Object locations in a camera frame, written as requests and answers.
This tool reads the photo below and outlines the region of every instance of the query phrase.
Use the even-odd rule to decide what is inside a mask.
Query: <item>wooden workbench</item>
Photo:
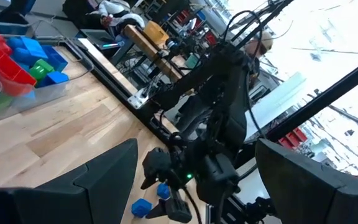
[[[176,82],[181,78],[180,72],[172,67],[172,65],[169,64],[167,60],[158,59],[156,60],[156,56],[158,53],[158,50],[134,27],[131,25],[128,25],[124,29],[125,35],[130,38],[130,40],[141,49],[141,51],[146,54],[146,56],[151,60],[152,62],[155,61],[156,66],[161,69],[161,72],[165,75],[167,75],[172,82]],[[185,60],[183,57],[174,57],[172,59],[172,62],[178,65],[179,67],[185,67]]]
[[[128,90],[136,91],[88,40],[81,41]],[[70,54],[66,49],[58,50],[66,58]],[[80,63],[70,62],[64,72],[75,76],[84,69]],[[0,187],[36,187],[126,139],[136,138],[139,160],[121,223],[176,223],[167,217],[146,220],[134,218],[131,214],[131,204],[139,198],[156,205],[155,186],[140,189],[144,180],[141,163],[149,150],[165,147],[162,142],[92,74],[72,80],[67,89],[67,95],[62,98],[0,121]],[[205,204],[198,200],[194,183],[189,185],[189,190],[205,218]],[[191,209],[191,223],[197,223]]]

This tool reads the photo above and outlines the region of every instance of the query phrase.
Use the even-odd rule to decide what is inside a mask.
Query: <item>metal bracket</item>
[[[128,102],[135,108],[140,109],[149,100],[149,94],[145,93],[145,88],[140,89],[133,96],[128,98]]]

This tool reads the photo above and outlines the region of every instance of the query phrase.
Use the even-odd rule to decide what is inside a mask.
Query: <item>person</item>
[[[256,52],[254,60],[257,73],[251,75],[248,84],[249,89],[255,85],[259,74],[259,58],[265,55],[273,46],[272,35],[266,31],[262,32],[259,49],[257,49],[258,39],[258,36],[254,37],[244,47],[244,51],[250,56]],[[178,110],[178,114],[175,117],[177,120],[176,128],[181,132],[183,139],[188,139],[197,127],[207,120],[216,99],[222,93],[221,83],[221,77],[211,77],[199,88],[197,94],[190,96],[187,102]]]
[[[122,0],[101,1],[97,10],[86,15],[86,20],[88,27],[106,29],[117,42],[126,40],[124,35],[126,25],[139,26],[141,29],[145,27],[143,18],[136,13],[131,13],[129,4]]]

